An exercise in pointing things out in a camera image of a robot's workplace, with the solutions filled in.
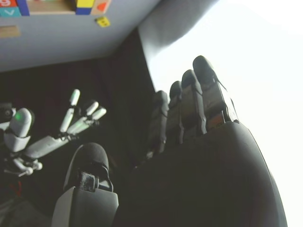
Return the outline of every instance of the blue block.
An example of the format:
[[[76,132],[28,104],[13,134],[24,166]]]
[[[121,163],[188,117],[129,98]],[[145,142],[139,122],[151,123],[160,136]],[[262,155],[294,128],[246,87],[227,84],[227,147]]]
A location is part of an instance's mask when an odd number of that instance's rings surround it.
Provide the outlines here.
[[[77,8],[76,15],[90,15],[91,8]]]
[[[17,0],[17,4],[18,4],[21,15],[29,16],[27,1],[26,0]]]
[[[1,17],[20,17],[20,11],[18,7],[1,7],[0,8]]]

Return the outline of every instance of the green light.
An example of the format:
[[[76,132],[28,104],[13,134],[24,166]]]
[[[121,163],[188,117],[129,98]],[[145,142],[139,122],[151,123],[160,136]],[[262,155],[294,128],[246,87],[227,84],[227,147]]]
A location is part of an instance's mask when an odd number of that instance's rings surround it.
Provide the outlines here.
[[[16,113],[15,119],[16,119],[17,121],[20,121],[20,120],[21,120],[21,114],[20,114],[20,113]]]

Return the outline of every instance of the bright white background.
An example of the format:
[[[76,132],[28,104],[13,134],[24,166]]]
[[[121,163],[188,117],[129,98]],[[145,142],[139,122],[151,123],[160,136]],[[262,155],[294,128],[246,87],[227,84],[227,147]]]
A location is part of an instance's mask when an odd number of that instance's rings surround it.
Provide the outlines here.
[[[221,0],[148,62],[155,89],[204,55],[254,135],[276,180],[289,227],[303,227],[303,2]]]

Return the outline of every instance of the wooden shelf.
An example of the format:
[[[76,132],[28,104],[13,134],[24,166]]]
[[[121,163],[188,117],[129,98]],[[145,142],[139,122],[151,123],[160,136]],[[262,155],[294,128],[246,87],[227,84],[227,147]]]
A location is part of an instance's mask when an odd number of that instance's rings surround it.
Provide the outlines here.
[[[70,0],[58,1],[27,1],[30,15],[75,14]]]

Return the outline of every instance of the wooden block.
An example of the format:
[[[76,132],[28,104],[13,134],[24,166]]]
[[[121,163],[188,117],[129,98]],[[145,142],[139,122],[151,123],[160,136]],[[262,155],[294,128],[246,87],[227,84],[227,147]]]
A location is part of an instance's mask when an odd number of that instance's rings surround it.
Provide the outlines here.
[[[77,8],[92,8],[95,0],[76,0]]]
[[[18,37],[21,33],[17,26],[1,26],[0,38]]]
[[[3,7],[0,8],[1,17],[20,17],[21,13],[18,7]]]
[[[17,0],[17,4],[18,4],[21,15],[29,16],[27,1],[26,0]]]
[[[99,17],[96,19],[96,23],[101,27],[108,27],[110,26],[110,21],[107,17]]]
[[[91,8],[76,8],[76,15],[89,15],[91,12]]]
[[[100,15],[106,13],[111,0],[95,0],[94,6],[91,10],[91,15]]]
[[[31,15],[75,14],[69,1],[28,1]]]
[[[16,0],[0,0],[0,7],[16,7]]]

